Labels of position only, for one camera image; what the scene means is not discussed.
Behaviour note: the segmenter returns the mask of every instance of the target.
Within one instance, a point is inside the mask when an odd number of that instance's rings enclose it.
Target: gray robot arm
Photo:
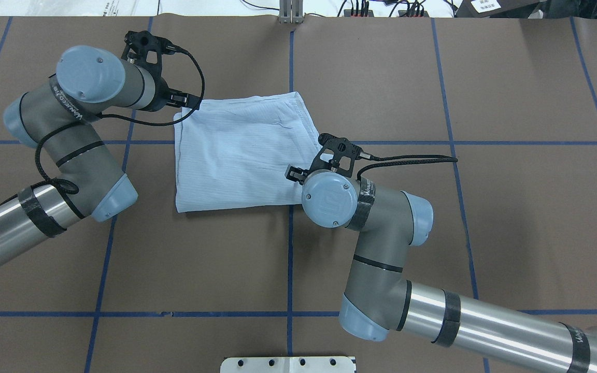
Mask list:
[[[334,153],[353,146],[327,138],[320,142]],[[536,371],[597,371],[597,326],[582,331],[403,279],[409,246],[424,243],[431,231],[430,203],[350,179],[340,159],[319,156],[310,170],[289,167],[286,176],[303,184],[302,205],[313,222],[360,232],[339,313],[346,331],[376,342],[391,330],[405,331]]]
[[[148,31],[130,31],[125,42],[121,59],[93,47],[66,50],[48,82],[5,109],[9,132],[36,148],[36,162],[40,143],[61,175],[0,205],[0,265],[82,218],[103,222],[135,203],[135,188],[91,125],[104,109],[199,107],[203,88],[200,97],[185,94],[160,76],[163,54],[187,51]],[[157,53],[156,64],[146,62],[149,52]]]

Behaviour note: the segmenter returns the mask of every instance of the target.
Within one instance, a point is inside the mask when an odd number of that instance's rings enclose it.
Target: white bracket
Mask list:
[[[280,0],[280,23],[303,23],[303,0]]]
[[[353,356],[227,358],[220,373],[356,373]]]

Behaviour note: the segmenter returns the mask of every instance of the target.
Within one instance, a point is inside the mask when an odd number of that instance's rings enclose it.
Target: white plate with holes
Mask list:
[[[284,358],[227,358],[220,373],[356,373],[351,356],[297,356]]]

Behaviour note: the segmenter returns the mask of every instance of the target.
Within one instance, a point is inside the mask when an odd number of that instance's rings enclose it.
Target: light blue towel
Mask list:
[[[310,167],[317,137],[297,92],[204,100],[175,125],[176,210],[301,203],[301,185],[285,170]]]

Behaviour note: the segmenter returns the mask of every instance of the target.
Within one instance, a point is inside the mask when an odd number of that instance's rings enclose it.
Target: light blue joint cap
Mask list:
[[[29,134],[27,134],[24,124],[22,123],[22,117],[20,116],[21,102],[22,96],[18,97],[17,100],[13,101],[12,104],[4,110],[4,125],[8,132],[22,144],[35,148],[38,144],[36,144]]]
[[[427,241],[427,237],[432,230],[434,210],[427,199],[408,194],[405,191],[402,191],[402,193],[407,196],[407,200],[411,206],[411,214],[414,218],[414,238],[409,245],[420,246]]]
[[[64,92],[90,104],[105,102],[121,92],[126,71],[111,52],[78,45],[61,55],[56,78]]]
[[[303,184],[301,203],[318,226],[344,226],[356,212],[358,197],[351,181],[330,171],[313,173]]]
[[[128,175],[123,174],[121,179],[107,192],[105,198],[95,207],[92,217],[99,223],[104,222],[130,207],[136,200],[137,191],[128,179]]]
[[[388,336],[388,329],[379,326],[360,309],[356,308],[346,295],[342,295],[342,306],[339,314],[340,325],[347,333],[365,340],[382,342]]]

